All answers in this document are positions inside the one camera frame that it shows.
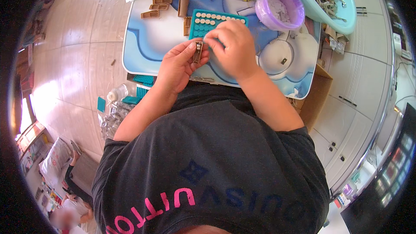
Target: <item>sitting person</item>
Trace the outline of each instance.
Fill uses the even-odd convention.
[[[80,148],[71,140],[71,145],[72,145],[72,151],[74,154],[74,158],[72,159],[67,172],[65,174],[65,182],[67,183],[67,185],[69,186],[69,190],[64,189],[66,192],[68,192],[70,195],[74,194],[78,197],[81,197],[82,200],[84,200],[86,203],[88,203],[90,205],[90,207],[93,206],[93,202],[92,202],[92,197],[87,194],[86,192],[84,192],[84,190],[82,190],[78,185],[76,185],[76,183],[74,183],[72,181],[72,176],[71,176],[71,171],[72,169],[74,169],[74,166],[76,164],[76,162],[78,161],[78,159],[80,158],[82,152],[80,150]]]
[[[81,229],[94,234],[97,223],[91,206],[80,197],[66,194],[62,200],[62,208],[48,212],[49,221],[61,230],[70,230],[81,224]]]

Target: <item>pink lettering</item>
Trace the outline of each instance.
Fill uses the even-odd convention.
[[[153,205],[150,203],[149,199],[144,199],[144,203],[146,204],[147,209],[150,211],[150,215],[146,217],[147,220],[151,220],[154,217],[161,215],[163,213],[163,210],[156,211]]]
[[[189,189],[189,188],[179,188],[179,189],[177,189],[175,191],[175,194],[174,194],[175,208],[179,208],[180,207],[179,194],[181,192],[186,192],[186,195],[188,196],[189,205],[195,205],[195,200],[193,199],[192,190]]]
[[[165,192],[161,193],[160,197],[162,198],[163,204],[165,205],[165,211],[169,211],[169,201],[168,201],[168,198],[166,197],[166,193]]]
[[[119,234],[117,231],[113,230],[110,226],[106,226],[106,228],[107,230],[105,232],[107,232],[107,234],[110,234],[108,233],[108,231],[110,231],[112,234]]]
[[[141,217],[140,213],[136,210],[136,208],[132,207],[131,210],[132,210],[132,213],[134,214],[134,216],[136,216],[136,218],[139,221],[139,224],[137,225],[137,227],[138,228],[143,227],[143,224],[146,221],[146,219]]]
[[[126,230],[123,230],[120,226],[119,226],[119,221],[124,221],[124,222],[126,222],[127,224],[128,224],[128,230],[126,231]],[[119,230],[119,232],[121,233],[121,234],[133,234],[133,232],[134,232],[134,226],[133,226],[133,223],[128,219],[128,218],[126,218],[126,217],[124,217],[124,216],[117,216],[115,219],[114,219],[114,224],[116,225],[116,228]]]

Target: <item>blue table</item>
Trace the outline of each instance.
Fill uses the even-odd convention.
[[[178,2],[179,0],[173,0],[168,10],[161,10],[160,18],[150,19],[140,19],[140,13],[149,11],[152,0],[136,0],[132,3],[123,46],[123,67],[127,72],[156,76],[164,54],[188,39],[183,36],[184,21],[178,17]],[[275,50],[276,54],[280,52],[277,45],[287,44],[293,59],[283,65],[285,68],[278,67],[281,60],[276,60],[272,66],[276,66],[277,71],[265,71],[286,96],[305,98],[315,71],[321,24],[307,20],[307,26],[304,25],[300,32],[272,31],[260,23],[255,14],[254,3],[251,0],[190,0],[188,16],[192,15],[195,8],[246,16],[259,56],[257,63],[262,68],[265,67],[262,60],[266,59],[262,57],[266,52],[264,49],[269,47],[270,56],[271,50]],[[232,77],[219,68],[212,53],[209,63],[196,70],[191,80],[239,87]]]

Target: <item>purple bowl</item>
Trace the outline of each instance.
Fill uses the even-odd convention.
[[[257,0],[255,10],[260,22],[270,30],[287,31],[297,30],[305,20],[305,10],[300,0],[280,0],[288,11],[290,23],[284,23],[273,15],[268,0]]]

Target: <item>glue bottle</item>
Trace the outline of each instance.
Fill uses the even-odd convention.
[[[109,101],[108,106],[115,101],[121,101],[127,96],[135,96],[137,90],[136,88],[136,85],[130,86],[123,83],[122,85],[112,89],[107,95],[107,100]]]

